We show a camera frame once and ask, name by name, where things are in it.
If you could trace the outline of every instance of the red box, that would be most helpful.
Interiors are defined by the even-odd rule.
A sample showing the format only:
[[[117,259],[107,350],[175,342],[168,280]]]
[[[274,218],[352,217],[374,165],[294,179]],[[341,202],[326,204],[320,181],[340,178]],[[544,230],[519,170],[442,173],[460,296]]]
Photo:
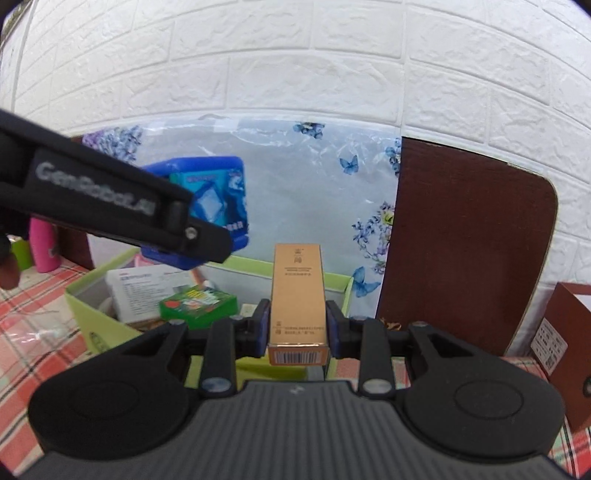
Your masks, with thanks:
[[[531,348],[562,395],[571,431],[591,426],[591,286],[558,283]]]

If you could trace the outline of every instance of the red plaid tablecloth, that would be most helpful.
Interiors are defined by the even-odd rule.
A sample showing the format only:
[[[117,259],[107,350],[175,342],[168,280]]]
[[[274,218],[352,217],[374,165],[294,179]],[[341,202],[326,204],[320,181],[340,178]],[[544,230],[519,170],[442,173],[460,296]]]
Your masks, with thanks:
[[[15,474],[42,455],[27,420],[31,395],[85,358],[86,345],[63,297],[85,272],[64,260],[48,274],[30,268],[19,288],[0,290],[0,460]]]
[[[508,362],[547,380],[544,371],[533,358],[505,358]],[[392,366],[396,377],[397,388],[410,386],[406,367],[403,359],[393,359]],[[352,359],[339,360],[336,367],[335,378],[349,380],[357,389],[357,377],[359,373],[359,361]],[[564,425],[556,437],[554,446],[548,454],[558,465],[569,474],[579,478],[591,468],[591,430],[572,433],[569,424],[564,419]]]

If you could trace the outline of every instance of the white brick wall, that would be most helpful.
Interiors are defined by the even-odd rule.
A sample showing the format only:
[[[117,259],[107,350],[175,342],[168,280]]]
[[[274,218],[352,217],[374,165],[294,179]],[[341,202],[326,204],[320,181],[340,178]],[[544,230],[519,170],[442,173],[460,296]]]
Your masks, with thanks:
[[[570,0],[35,0],[31,15],[4,52],[5,108],[65,134],[260,108],[400,125],[556,187],[517,343],[556,281],[591,282],[591,19]]]

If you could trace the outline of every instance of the pink water bottle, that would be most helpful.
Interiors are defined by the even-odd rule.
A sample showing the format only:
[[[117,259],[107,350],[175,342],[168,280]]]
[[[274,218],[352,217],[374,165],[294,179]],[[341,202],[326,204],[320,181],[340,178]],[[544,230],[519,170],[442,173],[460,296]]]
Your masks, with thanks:
[[[61,265],[53,225],[37,218],[31,219],[29,243],[39,273],[55,270]]]

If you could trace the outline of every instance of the green box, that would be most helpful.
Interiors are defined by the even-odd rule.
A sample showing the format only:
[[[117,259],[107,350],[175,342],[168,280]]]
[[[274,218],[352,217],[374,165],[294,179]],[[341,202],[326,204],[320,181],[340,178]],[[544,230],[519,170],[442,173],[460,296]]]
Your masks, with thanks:
[[[78,323],[86,346],[92,353],[105,352],[141,335],[141,332],[97,310],[109,295],[109,289],[105,283],[107,271],[132,266],[137,252],[139,248],[131,248],[66,287],[64,297]],[[271,298],[273,263],[231,256],[223,264],[210,263],[200,268],[219,290],[236,293],[236,287],[240,287],[242,292],[236,293],[236,296],[241,303],[257,303],[260,299]],[[324,274],[326,297],[329,300],[336,300],[344,314],[349,311],[352,286],[353,278],[351,277],[332,273]],[[201,361],[202,357],[193,357],[186,386],[197,385]],[[238,384],[241,386],[245,380],[250,379],[304,380],[306,368],[272,367],[267,356],[241,358],[236,361],[236,374]]]
[[[224,291],[195,286],[162,300],[159,307],[163,320],[184,320],[189,330],[197,330],[236,315],[238,300]]]

